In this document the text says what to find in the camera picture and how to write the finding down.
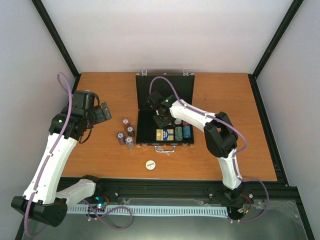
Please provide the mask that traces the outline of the blue playing card deck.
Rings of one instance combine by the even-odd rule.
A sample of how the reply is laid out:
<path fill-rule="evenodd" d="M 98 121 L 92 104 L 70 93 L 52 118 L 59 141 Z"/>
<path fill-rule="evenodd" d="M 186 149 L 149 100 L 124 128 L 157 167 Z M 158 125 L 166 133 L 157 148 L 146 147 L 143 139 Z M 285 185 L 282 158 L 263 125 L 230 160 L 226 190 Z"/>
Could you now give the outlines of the blue playing card deck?
<path fill-rule="evenodd" d="M 162 130 L 162 140 L 163 141 L 174 141 L 175 140 L 174 129 L 163 129 Z"/>

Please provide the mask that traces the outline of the white poker chip stack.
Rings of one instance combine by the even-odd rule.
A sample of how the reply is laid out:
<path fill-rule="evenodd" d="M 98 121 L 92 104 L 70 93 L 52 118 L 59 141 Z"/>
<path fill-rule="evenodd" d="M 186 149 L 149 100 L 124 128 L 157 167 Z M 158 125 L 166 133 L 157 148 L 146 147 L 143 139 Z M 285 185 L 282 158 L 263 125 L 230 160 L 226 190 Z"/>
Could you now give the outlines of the white poker chip stack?
<path fill-rule="evenodd" d="M 180 125 L 180 124 L 182 123 L 182 121 L 181 121 L 180 119 L 176 119 L 176 120 L 174 121 L 174 123 L 175 123 L 176 125 Z"/>

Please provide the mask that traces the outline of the green poker chip stack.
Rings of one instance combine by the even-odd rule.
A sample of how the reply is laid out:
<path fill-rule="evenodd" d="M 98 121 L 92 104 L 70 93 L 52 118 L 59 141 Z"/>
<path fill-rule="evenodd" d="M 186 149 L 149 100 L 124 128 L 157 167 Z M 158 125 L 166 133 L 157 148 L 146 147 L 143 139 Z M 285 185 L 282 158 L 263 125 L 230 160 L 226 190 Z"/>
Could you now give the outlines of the green poker chip stack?
<path fill-rule="evenodd" d="M 181 126 L 177 126 L 174 129 L 174 137 L 176 141 L 182 141 L 183 140 L 183 128 Z"/>

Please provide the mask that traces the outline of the red poker chip stack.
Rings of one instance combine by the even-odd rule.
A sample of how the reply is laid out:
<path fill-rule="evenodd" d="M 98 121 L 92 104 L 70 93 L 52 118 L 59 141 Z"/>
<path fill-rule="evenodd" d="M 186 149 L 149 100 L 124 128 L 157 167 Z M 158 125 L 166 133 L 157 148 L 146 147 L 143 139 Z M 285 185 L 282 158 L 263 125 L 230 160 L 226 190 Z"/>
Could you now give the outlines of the red poker chip stack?
<path fill-rule="evenodd" d="M 183 121 L 183 122 L 182 122 L 182 125 L 183 125 L 183 126 L 189 126 L 190 124 L 189 124 L 188 122 L 186 122 L 186 121 Z"/>

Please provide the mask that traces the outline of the blue poker chip stack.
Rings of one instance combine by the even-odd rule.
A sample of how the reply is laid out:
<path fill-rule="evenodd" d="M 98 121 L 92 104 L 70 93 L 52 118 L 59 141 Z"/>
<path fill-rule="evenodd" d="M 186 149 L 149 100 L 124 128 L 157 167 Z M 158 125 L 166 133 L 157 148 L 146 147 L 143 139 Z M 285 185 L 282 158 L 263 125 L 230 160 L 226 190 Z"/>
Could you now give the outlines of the blue poker chip stack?
<path fill-rule="evenodd" d="M 191 135 L 191 126 L 190 125 L 183 126 L 182 132 L 183 132 L 183 138 L 189 139 L 192 136 Z"/>

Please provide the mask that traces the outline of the red playing card deck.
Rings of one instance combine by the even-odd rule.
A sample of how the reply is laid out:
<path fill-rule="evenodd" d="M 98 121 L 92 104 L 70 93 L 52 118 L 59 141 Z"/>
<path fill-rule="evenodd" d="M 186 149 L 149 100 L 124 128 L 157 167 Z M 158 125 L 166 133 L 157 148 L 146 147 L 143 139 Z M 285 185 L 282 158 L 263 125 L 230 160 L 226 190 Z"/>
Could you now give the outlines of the red playing card deck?
<path fill-rule="evenodd" d="M 162 141 L 164 139 L 164 130 L 163 129 L 156 129 L 156 140 Z"/>

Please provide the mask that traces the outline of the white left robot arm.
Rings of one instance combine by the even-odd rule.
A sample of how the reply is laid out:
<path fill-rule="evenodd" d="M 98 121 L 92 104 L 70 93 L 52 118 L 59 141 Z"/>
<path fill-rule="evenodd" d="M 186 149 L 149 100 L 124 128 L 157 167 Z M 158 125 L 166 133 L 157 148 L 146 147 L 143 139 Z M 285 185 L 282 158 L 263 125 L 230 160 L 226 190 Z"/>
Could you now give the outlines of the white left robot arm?
<path fill-rule="evenodd" d="M 96 176 L 85 175 L 78 182 L 58 191 L 67 160 L 77 144 L 85 143 L 86 131 L 111 119 L 105 102 L 90 91 L 75 91 L 71 103 L 51 121 L 45 152 L 36 173 L 23 195 L 13 197 L 11 207 L 34 220 L 57 227 L 67 211 L 83 199 L 99 201 L 104 188 Z"/>

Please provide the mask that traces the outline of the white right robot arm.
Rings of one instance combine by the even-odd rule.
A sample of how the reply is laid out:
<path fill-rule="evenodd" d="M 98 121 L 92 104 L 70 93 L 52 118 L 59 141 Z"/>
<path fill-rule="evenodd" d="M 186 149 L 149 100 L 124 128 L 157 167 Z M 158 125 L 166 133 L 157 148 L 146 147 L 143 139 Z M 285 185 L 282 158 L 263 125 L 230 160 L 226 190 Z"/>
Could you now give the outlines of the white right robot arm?
<path fill-rule="evenodd" d="M 206 112 L 174 94 L 164 98 L 158 91 L 150 93 L 147 103 L 160 121 L 168 123 L 180 119 L 204 133 L 206 148 L 217 158 L 221 169 L 224 197 L 230 203 L 235 202 L 243 186 L 236 157 L 238 133 L 228 115 Z"/>

